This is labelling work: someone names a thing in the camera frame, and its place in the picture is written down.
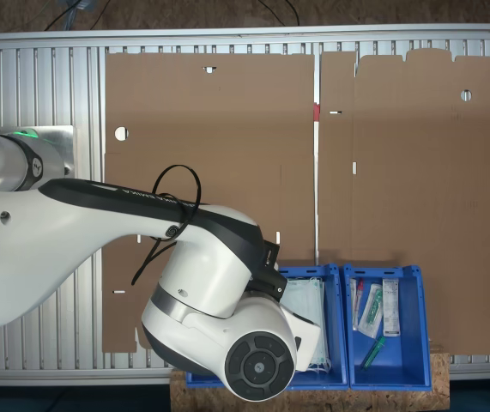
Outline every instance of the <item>cardboard sheet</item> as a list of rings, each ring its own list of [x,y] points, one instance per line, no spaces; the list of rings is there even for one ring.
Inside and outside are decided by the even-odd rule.
[[[354,63],[323,54],[321,261],[418,264],[430,338],[490,354],[490,58],[367,56],[356,77]]]
[[[163,169],[185,164],[203,202],[246,213],[269,241],[280,232],[281,264],[312,264],[312,102],[313,56],[107,55],[106,182],[151,191]],[[177,168],[163,191],[193,200],[196,185]],[[169,252],[130,280],[152,245],[131,236],[103,249],[104,352],[135,352],[135,329],[149,348],[140,318]]]

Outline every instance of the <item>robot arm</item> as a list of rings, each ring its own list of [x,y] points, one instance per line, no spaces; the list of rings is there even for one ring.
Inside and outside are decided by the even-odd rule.
[[[0,325],[44,301],[103,245],[128,234],[163,238],[184,218],[168,197],[78,179],[0,192]],[[319,328],[267,294],[244,294],[264,260],[253,220],[201,205],[142,316],[153,349],[176,367],[216,374],[244,399],[282,391],[307,368]]]

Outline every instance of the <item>blue crate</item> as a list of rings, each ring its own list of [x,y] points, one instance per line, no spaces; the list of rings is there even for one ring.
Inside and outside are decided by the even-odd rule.
[[[302,268],[281,268],[287,278],[319,277],[324,281],[324,322],[326,324],[329,358],[332,368],[329,373],[295,373],[287,390],[346,390],[348,388],[348,358],[344,338],[344,319],[340,279],[335,264]],[[185,381],[189,388],[223,386],[216,376],[201,376],[187,373]]]
[[[426,305],[422,275],[417,266],[391,269],[360,269],[347,264],[340,268],[346,338],[348,343],[349,384],[351,389],[366,391],[430,391],[429,341],[427,337]],[[401,336],[386,337],[372,365],[361,369],[363,360],[375,340],[353,330],[349,279],[363,279],[364,292],[359,316],[363,313],[373,283],[382,285],[382,279],[399,279],[399,322]],[[384,321],[378,330],[383,335]]]

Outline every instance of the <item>medical supply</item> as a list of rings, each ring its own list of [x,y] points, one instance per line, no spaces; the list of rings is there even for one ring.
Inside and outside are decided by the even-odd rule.
[[[365,370],[368,369],[368,367],[372,364],[372,361],[374,361],[374,358],[376,358],[376,355],[378,354],[380,349],[384,347],[384,343],[385,343],[385,337],[383,336],[379,337],[376,343],[374,343],[374,346],[369,351],[365,360],[363,361],[363,369]]]
[[[355,314],[355,301],[357,299],[357,280],[355,278],[349,279],[349,293],[351,294],[351,310],[352,313]],[[355,315],[353,320],[353,328],[357,330],[357,326],[355,326]]]
[[[399,281],[383,279],[384,296],[384,336],[400,336],[399,327]]]
[[[321,335],[308,371],[328,372],[330,370],[330,359],[328,357],[328,344],[324,324],[324,282],[318,277],[289,279],[285,293],[281,298],[281,303],[294,313],[311,320],[314,324],[318,324],[321,327]]]
[[[382,321],[382,306],[382,286],[373,283],[368,294],[365,311],[363,311],[363,316],[359,322],[359,332],[372,339],[376,337]]]
[[[357,287],[357,296],[355,297],[354,304],[354,330],[357,330],[359,326],[359,308],[361,306],[361,298],[363,297],[363,287],[363,280],[361,279]]]

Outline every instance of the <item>black cable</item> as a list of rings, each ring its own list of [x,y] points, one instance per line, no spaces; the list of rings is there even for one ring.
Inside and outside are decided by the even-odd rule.
[[[54,410],[54,408],[56,408],[57,404],[59,403],[59,401],[62,400],[62,397],[64,397],[67,392],[70,390],[69,387],[65,388],[63,391],[61,391],[57,397],[54,399],[54,401],[50,404],[50,406],[48,408],[45,409],[45,412],[52,412]]]
[[[280,23],[281,23],[283,26],[286,26],[286,24],[285,24],[285,23],[283,23],[283,22],[281,21],[281,19],[280,19],[280,18],[279,18],[279,17],[278,17],[278,16],[275,14],[275,11],[273,11],[272,9],[270,9],[270,8],[269,8],[269,6],[268,6],[266,3],[264,3],[262,0],[258,0],[258,2],[260,2],[260,3],[261,3],[261,4],[262,4],[262,5],[263,5],[263,6],[264,6],[264,7],[265,7],[267,10],[269,10],[269,11],[271,12],[271,14],[272,14],[272,15],[274,15],[274,16],[275,16],[275,18],[276,18],[276,19],[277,19],[277,20],[278,20],[278,21],[279,21],[279,22],[280,22]]]
[[[64,11],[64,12],[63,12],[61,15],[59,15],[58,17],[56,17],[56,18],[55,18],[55,19],[52,21],[52,23],[50,23],[48,26],[46,26],[46,28],[45,28],[45,32],[47,32],[47,31],[48,31],[48,29],[49,29],[50,27],[52,27],[52,26],[53,26],[53,25],[56,23],[56,21],[58,21],[59,19],[61,19],[62,17],[64,17],[64,16],[65,16],[67,13],[69,13],[69,12],[70,12],[72,9],[74,9],[76,6],[78,6],[78,5],[79,5],[79,3],[80,3],[81,1],[82,1],[82,0],[77,0],[76,2],[74,2],[74,3],[73,3],[73,5],[72,5],[72,6],[69,6],[69,7],[68,7],[68,8],[67,8],[67,9],[66,9],[66,10],[65,10],[65,11]]]
[[[296,11],[296,9],[294,8],[293,4],[290,3],[288,0],[285,0],[285,2],[288,3],[288,5],[290,6],[290,8],[293,10],[294,12],[294,15],[296,16],[296,23],[298,24],[299,26],[299,16],[298,16],[298,12]]]
[[[101,10],[101,13],[100,15],[98,16],[98,18],[96,19],[96,22],[91,26],[90,30],[94,29],[94,27],[96,27],[96,24],[98,24],[98,21],[100,21],[101,19],[101,16],[104,15],[104,13],[106,12],[106,9],[107,9],[107,6],[109,5],[109,3],[111,2],[111,0],[107,0],[107,3],[106,5],[104,6],[104,8]]]
[[[173,169],[175,167],[185,167],[187,170],[189,170],[191,172],[191,174],[193,175],[193,177],[195,178],[195,183],[197,184],[197,197],[195,199],[195,204],[193,205],[193,208],[191,209],[191,212],[190,213],[187,212],[187,209],[185,208],[184,204],[177,197],[175,197],[174,195],[171,195],[170,193],[161,193],[160,195],[157,195],[157,188],[159,187],[160,181],[162,180],[162,178],[165,176],[165,174],[169,170],[171,170],[171,169]],[[169,240],[175,240],[185,230],[185,228],[187,227],[187,225],[189,225],[189,223],[193,220],[193,217],[195,217],[195,214],[197,213],[197,211],[199,209],[199,206],[201,205],[201,195],[202,195],[201,180],[199,179],[199,177],[197,176],[197,174],[195,173],[195,171],[193,169],[191,169],[190,167],[187,167],[186,165],[172,165],[170,167],[167,167],[159,175],[159,177],[155,181],[155,184],[153,186],[153,190],[151,191],[151,193],[153,193],[154,195],[160,196],[160,197],[170,197],[171,199],[173,199],[178,204],[178,206],[181,208],[182,214],[185,216],[185,218],[184,218],[184,222],[182,223],[182,226],[180,226],[176,230],[176,232],[174,234],[167,235],[168,236],[167,239],[155,238],[153,236],[151,237],[151,239],[155,240],[155,244],[153,245],[153,247],[149,251],[149,253],[146,256],[146,258],[143,260],[143,264],[140,267],[140,269],[138,269],[138,271],[136,272],[136,274],[132,278],[132,282],[131,282],[132,285],[134,285],[136,283],[136,281],[142,275],[143,271],[148,266],[148,264],[150,264],[151,262],[153,262],[153,260],[155,258],[157,258],[162,252],[167,251],[171,247],[175,246],[176,243],[178,243],[178,242],[173,242],[170,245],[163,247],[160,251],[156,252],[157,251],[157,248],[160,245],[160,242],[167,242]]]

